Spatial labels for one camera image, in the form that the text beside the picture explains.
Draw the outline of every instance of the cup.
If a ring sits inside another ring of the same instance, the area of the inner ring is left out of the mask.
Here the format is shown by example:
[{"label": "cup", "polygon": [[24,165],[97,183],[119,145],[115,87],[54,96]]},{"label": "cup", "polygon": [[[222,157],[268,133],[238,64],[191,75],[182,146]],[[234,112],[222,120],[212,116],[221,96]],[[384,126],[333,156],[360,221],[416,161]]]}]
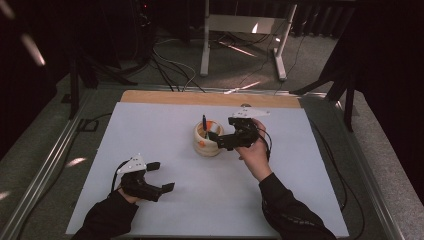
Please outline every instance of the cup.
[{"label": "cup", "polygon": [[[207,131],[215,132],[218,135],[224,134],[224,128],[222,125],[214,120],[207,120]],[[213,157],[221,152],[218,148],[218,144],[207,138],[206,132],[203,130],[203,122],[200,121],[194,127],[194,150],[201,156]]]}]

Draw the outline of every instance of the table leg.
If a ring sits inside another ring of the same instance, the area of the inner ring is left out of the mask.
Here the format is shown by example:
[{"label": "table leg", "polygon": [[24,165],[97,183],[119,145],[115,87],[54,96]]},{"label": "table leg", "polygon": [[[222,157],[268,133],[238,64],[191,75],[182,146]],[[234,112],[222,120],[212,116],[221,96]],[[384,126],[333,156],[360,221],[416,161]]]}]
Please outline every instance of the table leg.
[{"label": "table leg", "polygon": [[208,76],[209,68],[209,0],[205,0],[205,39],[203,42],[202,64],[200,65],[200,76]]},{"label": "table leg", "polygon": [[296,12],[296,7],[297,7],[296,4],[291,4],[290,11],[286,19],[286,23],[284,24],[284,28],[282,30],[280,44],[278,45],[278,49],[274,48],[275,65],[277,67],[278,79],[281,81],[287,80],[287,74],[284,68],[283,58],[281,55],[283,52],[284,45],[286,44],[287,37],[290,32],[290,27],[293,22],[293,16],[294,16],[294,13]]}]

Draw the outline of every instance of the black cable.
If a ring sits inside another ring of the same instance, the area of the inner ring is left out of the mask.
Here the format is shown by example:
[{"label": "black cable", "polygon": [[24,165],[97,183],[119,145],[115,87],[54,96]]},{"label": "black cable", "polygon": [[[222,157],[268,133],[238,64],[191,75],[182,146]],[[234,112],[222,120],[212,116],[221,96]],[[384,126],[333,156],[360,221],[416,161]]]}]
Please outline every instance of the black cable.
[{"label": "black cable", "polygon": [[174,88],[172,88],[171,83],[168,82],[168,79],[163,75],[163,72],[160,70],[160,66],[159,63],[156,61],[156,59],[152,58],[153,62],[156,64],[157,69],[159,70],[160,75],[162,76],[163,80],[166,82],[166,84],[169,86],[169,88],[171,89],[171,91],[174,92]]},{"label": "black cable", "polygon": [[176,67],[176,68],[178,68],[178,70],[179,71],[177,71],[177,70],[175,70],[175,69],[173,69],[173,68],[171,68],[171,67],[168,67],[168,66],[166,66],[165,64],[162,64],[164,67],[167,67],[167,68],[169,68],[169,69],[171,69],[171,70],[173,70],[173,71],[175,71],[175,72],[177,72],[177,73],[180,73],[182,76],[184,76],[187,80],[190,80],[190,77],[187,75],[187,73],[184,71],[184,69],[182,69],[180,66],[178,66],[178,64],[175,64],[175,63],[173,63],[173,62],[171,62],[171,64],[174,66],[174,67]]},{"label": "black cable", "polygon": [[169,69],[169,70],[171,70],[171,71],[173,71],[173,72],[175,72],[175,73],[178,73],[179,75],[181,75],[181,76],[183,76],[183,77],[185,77],[185,78],[187,78],[187,79],[189,79],[189,77],[188,77],[188,75],[187,75],[187,73],[186,72],[181,72],[181,71],[178,71],[177,69],[174,69],[174,68],[172,68],[172,67],[170,67],[170,66],[167,66],[167,65],[165,65],[165,64],[163,64],[163,63],[160,63],[160,62],[158,62],[159,63],[159,65],[161,65],[162,67],[165,67],[165,68],[167,68],[167,69]]},{"label": "black cable", "polygon": [[[295,59],[294,59],[294,63],[293,63],[293,65],[290,67],[289,71],[287,71],[286,78],[288,78],[288,77],[289,77],[289,74],[290,74],[291,70],[293,69],[293,67],[294,67],[294,66],[296,65],[296,63],[297,63],[297,57],[299,56],[300,46],[302,46],[302,42],[303,42],[303,39],[305,39],[305,36],[306,36],[306,35],[303,35],[302,40],[300,40],[299,46],[297,47],[296,57],[295,57]],[[277,92],[281,90],[281,88],[283,87],[283,83],[284,83],[284,82],[283,82],[283,81],[281,81],[281,83],[280,83],[280,87],[279,87],[279,88],[275,91],[274,95],[275,95],[275,94],[277,94]]]},{"label": "black cable", "polygon": [[[281,28],[281,26],[283,26],[284,23],[281,23],[280,26],[278,26],[278,28],[275,30],[273,36],[278,32],[278,30]],[[266,47],[266,59],[265,61],[262,63],[262,66],[257,69],[256,71],[250,73],[249,75],[247,75],[245,78],[243,78],[243,80],[241,80],[241,82],[239,84],[242,84],[244,82],[244,80],[246,80],[248,77],[252,76],[254,73],[259,72],[262,70],[262,68],[264,67],[264,65],[268,62],[268,58],[269,58],[269,46],[271,46],[272,40],[274,38],[271,38],[271,41],[269,41],[268,46]]]},{"label": "black cable", "polygon": [[[99,118],[102,118],[102,117],[105,117],[105,116],[110,116],[110,115],[112,115],[112,113],[102,114],[102,115],[100,115],[100,116],[98,116],[98,117],[96,117],[94,119],[90,119],[90,121],[86,122],[82,128],[86,128],[88,126],[88,124],[97,121]],[[50,190],[53,188],[53,186],[57,183],[57,180],[62,175],[63,170],[65,169],[66,163],[68,162],[68,159],[69,159],[69,155],[71,153],[71,150],[72,150],[72,148],[73,148],[73,146],[75,144],[75,140],[77,139],[78,135],[81,132],[79,130],[80,129],[77,129],[76,130],[76,134],[73,137],[73,139],[72,139],[72,141],[71,141],[71,143],[70,143],[70,145],[68,147],[68,151],[66,152],[66,155],[65,155],[65,158],[64,158],[64,160],[62,162],[62,166],[60,167],[59,173],[56,174],[56,177],[53,179],[53,181],[51,182],[50,186],[43,191],[42,195],[38,198],[37,202],[34,204],[34,206],[29,211],[28,215],[25,217],[25,220],[22,222],[21,229],[20,229],[20,231],[19,231],[18,236],[16,237],[16,239],[18,239],[18,240],[21,239],[22,233],[24,232],[25,227],[26,227],[26,225],[28,223],[28,219],[33,214],[34,209],[36,209],[37,206],[44,200],[44,198],[47,196],[47,194],[50,192]]]},{"label": "black cable", "polygon": [[262,137],[262,135],[259,134],[259,138],[265,143],[266,150],[267,150],[266,151],[266,155],[267,155],[267,158],[268,158],[268,161],[269,161],[269,158],[271,157],[271,150],[272,150],[272,139],[271,139],[271,136],[265,130],[263,130],[263,129],[260,129],[260,128],[256,128],[256,129],[259,130],[259,131],[264,132],[266,134],[266,136],[268,137],[268,139],[269,139],[269,145],[268,145],[268,142],[265,140],[265,138]]},{"label": "black cable", "polygon": [[178,92],[180,91],[180,87],[178,86],[178,83],[177,82],[175,82],[174,80],[172,80],[170,77],[169,77],[169,75],[168,75],[168,73],[164,70],[164,69],[162,69],[162,67],[161,67],[161,64],[156,60],[156,62],[157,62],[157,66],[158,66],[158,69],[159,69],[159,71],[160,72],[162,72],[162,74],[163,74],[163,76],[165,76],[166,77],[166,79],[168,80],[168,82],[170,82],[171,84],[173,84],[176,88],[177,88],[177,90],[178,90]]},{"label": "black cable", "polygon": [[263,34],[263,36],[260,39],[256,40],[256,41],[249,41],[249,40],[245,40],[245,39],[239,38],[236,35],[232,34],[231,32],[229,32],[227,34],[230,35],[232,38],[236,38],[236,39],[241,40],[243,42],[247,42],[247,44],[244,44],[244,45],[234,44],[234,46],[239,46],[239,47],[246,47],[246,46],[251,46],[251,45],[255,45],[257,43],[264,42],[270,36],[270,34]]},{"label": "black cable", "polygon": [[[184,92],[185,91],[185,89],[187,88],[187,86],[192,82],[192,83],[194,83],[202,92],[204,92],[204,93],[206,93],[206,91],[205,90],[203,90],[196,82],[194,82],[194,77],[196,76],[195,74],[194,74],[194,76],[192,77],[192,78],[190,78],[190,79],[188,79],[188,75],[186,74],[186,72],[182,69],[182,68],[180,68],[179,66],[178,66],[178,64],[176,63],[176,62],[174,62],[174,61],[170,61],[170,60],[168,60],[168,59],[166,59],[166,58],[164,58],[164,57],[162,57],[161,55],[159,55],[156,51],[154,51],[154,54],[156,55],[156,56],[158,56],[159,57],[159,59],[161,59],[161,60],[163,60],[163,61],[165,61],[165,62],[167,62],[167,63],[171,63],[171,64],[173,64],[174,66],[176,66],[178,69],[180,69],[184,74],[185,74],[185,76],[187,76],[187,82],[186,82],[186,84],[184,85],[184,87],[183,87],[183,89],[182,89],[182,92]],[[189,66],[187,66],[187,65],[185,65],[185,64],[182,64],[183,66],[185,66],[185,67],[187,67],[187,68],[190,68],[190,69],[192,69],[191,67],[189,67]]]},{"label": "black cable", "polygon": [[342,186],[343,186],[344,201],[343,201],[342,206],[341,206],[341,208],[340,208],[340,210],[342,210],[342,211],[343,211],[343,210],[344,210],[344,208],[345,208],[345,206],[346,206],[346,204],[347,204],[347,201],[348,201],[346,187],[345,187],[345,185],[343,184],[343,180],[342,180],[342,179],[343,179],[343,176],[342,176],[342,174],[340,173],[340,170],[339,170],[339,168],[338,168],[338,166],[337,166],[336,160],[335,160],[334,155],[333,155],[333,151],[331,150],[330,145],[328,144],[327,140],[324,138],[324,135],[323,135],[323,134],[321,133],[321,131],[318,129],[318,127],[317,127],[317,125],[315,124],[315,122],[314,122],[312,119],[310,119],[310,118],[308,118],[308,119],[309,119],[309,122],[310,122],[310,124],[311,124],[312,128],[313,128],[315,131],[317,131],[318,135],[320,136],[320,139],[321,139],[322,143],[324,144],[325,150],[326,150],[326,152],[327,152],[327,154],[328,154],[328,156],[329,156],[329,158],[330,158],[330,161],[331,161],[331,163],[333,164],[334,169],[336,170],[337,176],[339,177],[339,179],[340,179],[340,181],[341,181],[341,184],[342,184]]},{"label": "black cable", "polygon": [[273,39],[273,38],[271,38],[271,41],[269,41],[268,46],[266,47],[266,59],[265,59],[265,61],[262,63],[261,67],[260,67],[259,69],[255,70],[255,71],[251,72],[251,73],[250,73],[249,75],[247,75],[246,77],[244,77],[244,78],[243,78],[243,80],[241,80],[241,82],[239,83],[240,85],[244,82],[244,80],[246,80],[247,78],[249,78],[249,77],[250,77],[250,76],[252,76],[253,74],[255,74],[255,73],[257,73],[257,72],[261,71],[261,70],[264,68],[265,64],[268,62],[268,59],[269,59],[269,46],[271,46],[272,39]]},{"label": "black cable", "polygon": [[313,128],[314,128],[317,132],[318,132],[318,134],[319,134],[319,136],[320,136],[320,138],[321,138],[322,142],[324,143],[324,146],[325,146],[325,149],[326,149],[326,151],[327,151],[327,154],[329,155],[330,160],[331,160],[331,162],[332,162],[332,164],[333,164],[334,168],[336,169],[337,175],[339,176],[340,181],[342,182],[343,190],[344,190],[344,192],[345,192],[345,202],[344,202],[344,204],[342,205],[341,210],[343,211],[343,209],[344,209],[344,207],[346,206],[346,203],[347,203],[347,192],[346,192],[346,188],[345,188],[345,186],[346,186],[346,187],[349,189],[349,191],[352,193],[352,195],[353,195],[353,197],[355,198],[355,201],[356,201],[356,203],[357,203],[357,205],[358,205],[358,207],[359,207],[359,210],[360,210],[360,213],[361,213],[361,218],[362,218],[362,226],[361,226],[361,230],[360,230],[360,232],[358,233],[358,235],[357,235],[356,237],[354,237],[354,239],[355,239],[355,240],[356,240],[356,239],[359,239],[359,238],[362,236],[362,234],[364,233],[364,230],[365,230],[365,215],[364,215],[364,210],[363,210],[363,208],[362,208],[362,205],[361,205],[361,203],[360,203],[359,199],[357,198],[356,194],[354,193],[353,189],[350,187],[350,185],[348,184],[348,182],[346,181],[346,179],[345,179],[345,178],[343,177],[343,175],[340,173],[340,171],[339,171],[339,169],[338,169],[338,167],[337,167],[337,164],[336,164],[336,161],[335,161],[334,155],[333,155],[333,151],[331,150],[330,145],[328,144],[327,140],[324,138],[324,136],[322,135],[322,133],[319,131],[319,129],[318,129],[318,127],[317,127],[317,125],[316,125],[316,124],[315,124],[315,123],[314,123],[311,119],[309,119],[309,121],[310,121],[310,123],[311,123],[312,127],[313,127]]},{"label": "black cable", "polygon": [[116,168],[116,171],[113,175],[113,180],[112,180],[112,187],[110,188],[110,192],[112,193],[115,190],[115,181],[116,181],[116,177],[118,176],[118,170],[125,165],[125,163],[127,163],[129,160],[124,161],[123,163],[119,164],[118,168]]}]

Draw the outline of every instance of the white table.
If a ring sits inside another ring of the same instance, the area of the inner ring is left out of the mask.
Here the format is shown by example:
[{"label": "white table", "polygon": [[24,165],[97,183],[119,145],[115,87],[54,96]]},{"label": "white table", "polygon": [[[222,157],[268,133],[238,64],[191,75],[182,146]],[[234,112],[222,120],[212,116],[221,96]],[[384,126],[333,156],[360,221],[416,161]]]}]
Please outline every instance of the white table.
[{"label": "white table", "polygon": [[[263,217],[258,183],[237,152],[223,150],[207,158],[192,147],[193,128],[203,114],[232,133],[228,117],[238,109],[117,103],[66,233],[74,234],[88,210],[107,196],[117,166],[141,153],[147,163],[162,163],[158,171],[146,174],[146,181],[156,186],[175,182],[175,189],[157,203],[139,203],[128,236],[278,237]],[[270,164],[275,174],[336,236],[348,236],[304,110],[263,109],[271,112],[259,119],[272,137]]]}]

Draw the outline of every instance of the human hand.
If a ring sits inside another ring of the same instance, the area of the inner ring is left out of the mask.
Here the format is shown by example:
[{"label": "human hand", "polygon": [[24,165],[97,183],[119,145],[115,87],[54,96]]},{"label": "human hand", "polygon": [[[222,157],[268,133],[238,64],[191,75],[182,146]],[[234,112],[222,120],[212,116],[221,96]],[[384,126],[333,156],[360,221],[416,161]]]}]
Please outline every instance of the human hand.
[{"label": "human hand", "polygon": [[118,187],[118,192],[119,192],[119,193],[122,195],[122,197],[124,197],[124,198],[125,198],[125,200],[127,200],[127,202],[129,202],[129,203],[136,203],[136,202],[138,202],[138,201],[143,200],[143,199],[141,199],[141,198],[133,197],[133,196],[130,196],[130,195],[126,194],[126,193],[124,192],[124,190],[121,188],[121,185],[119,185],[119,187]]},{"label": "human hand", "polygon": [[[256,119],[252,119],[252,121],[258,129],[261,129],[259,134],[265,139],[265,126]],[[244,161],[247,168],[259,182],[272,173],[268,164],[267,145],[262,138],[258,138],[249,148],[238,147],[235,150],[240,154],[239,159]]]}]

